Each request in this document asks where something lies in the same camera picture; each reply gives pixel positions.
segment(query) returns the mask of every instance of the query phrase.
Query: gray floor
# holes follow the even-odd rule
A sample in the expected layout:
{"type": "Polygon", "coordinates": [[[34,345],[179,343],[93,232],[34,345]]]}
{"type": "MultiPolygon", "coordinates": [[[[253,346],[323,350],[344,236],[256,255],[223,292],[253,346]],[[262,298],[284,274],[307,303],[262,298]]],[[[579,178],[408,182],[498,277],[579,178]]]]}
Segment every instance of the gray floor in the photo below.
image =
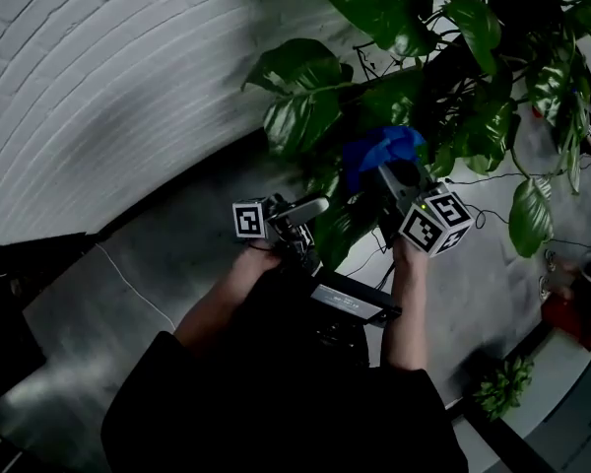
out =
{"type": "MultiPolygon", "coordinates": [[[[517,142],[531,171],[551,169],[556,162],[540,124],[528,117],[528,138],[517,142]]],[[[240,250],[232,236],[231,203],[276,191],[292,198],[298,194],[292,171],[258,150],[241,149],[225,150],[218,160],[202,164],[190,185],[104,244],[127,280],[173,322],[240,250]]],[[[511,171],[508,163],[499,169],[506,171],[511,171]]],[[[452,176],[477,178],[464,167],[452,176]]],[[[509,177],[456,189],[465,202],[507,218],[519,181],[509,177]]],[[[582,190],[571,197],[566,179],[556,181],[556,236],[591,243],[591,169],[582,175],[582,190]]],[[[368,236],[354,247],[342,271],[359,268],[373,247],[368,236]]],[[[574,257],[584,250],[568,245],[557,249],[574,257]]],[[[376,254],[355,278],[374,285],[389,258],[376,254]]],[[[507,227],[490,215],[482,230],[469,232],[457,249],[432,261],[429,372],[445,403],[461,394],[465,375],[460,365],[471,352],[491,345],[505,353],[538,322],[542,270],[540,256],[524,260],[516,255],[507,227]]],[[[98,248],[53,283],[25,316],[48,362],[0,400],[0,433],[47,461],[79,471],[107,471],[99,441],[105,410],[158,331],[170,326],[128,288],[98,248]]],[[[368,330],[374,361],[379,336],[379,330],[368,330]]]]}

